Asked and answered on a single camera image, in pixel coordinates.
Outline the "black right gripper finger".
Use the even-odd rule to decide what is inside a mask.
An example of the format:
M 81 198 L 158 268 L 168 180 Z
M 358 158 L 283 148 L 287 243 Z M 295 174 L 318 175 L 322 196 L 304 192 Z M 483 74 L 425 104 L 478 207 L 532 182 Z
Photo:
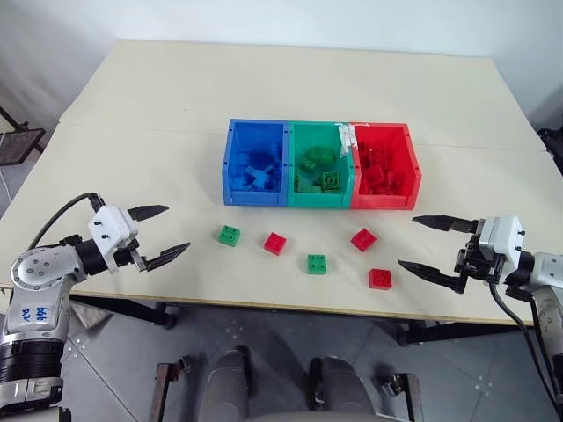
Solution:
M 410 261 L 398 260 L 398 264 L 425 281 L 447 287 L 458 294 L 464 293 L 467 283 L 465 276 L 449 276 L 441 273 L 437 268 Z
M 413 221 L 431 229 L 461 233 L 475 233 L 478 227 L 477 220 L 465 220 L 449 215 L 420 215 L 415 216 Z

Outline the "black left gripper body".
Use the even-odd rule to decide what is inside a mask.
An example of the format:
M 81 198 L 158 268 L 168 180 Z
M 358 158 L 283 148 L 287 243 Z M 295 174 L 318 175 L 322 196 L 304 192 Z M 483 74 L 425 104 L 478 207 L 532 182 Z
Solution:
M 114 253 L 114 260 L 118 267 L 135 265 L 139 271 L 146 271 L 146 258 L 138 252 L 140 244 L 134 239 L 125 247 L 118 248 Z

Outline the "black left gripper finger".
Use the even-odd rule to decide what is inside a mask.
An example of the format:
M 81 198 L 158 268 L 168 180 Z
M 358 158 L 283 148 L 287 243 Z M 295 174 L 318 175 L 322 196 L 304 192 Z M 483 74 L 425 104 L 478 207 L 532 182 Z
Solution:
M 133 221 L 141 222 L 153 218 L 169 208 L 164 205 L 145 205 L 139 207 L 133 207 L 128 210 L 128 214 Z
M 145 270 L 147 272 L 150 272 L 159 268 L 160 266 L 165 266 L 171 263 L 181 253 L 183 253 L 189 246 L 190 243 L 187 242 L 184 244 L 173 246 L 172 248 L 169 248 L 165 251 L 161 251 L 160 254 L 155 258 L 146 259 L 145 257 L 143 257 Z

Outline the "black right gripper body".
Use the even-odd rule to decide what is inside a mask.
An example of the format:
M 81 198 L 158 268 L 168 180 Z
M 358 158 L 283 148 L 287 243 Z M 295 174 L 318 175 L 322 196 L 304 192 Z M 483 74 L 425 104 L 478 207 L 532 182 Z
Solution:
M 475 233 L 457 255 L 454 272 L 459 274 L 459 286 L 465 287 L 469 278 L 498 285 L 506 258 L 496 253 L 489 244 L 480 246 L 479 241 L 485 234 L 487 219 L 477 222 Z

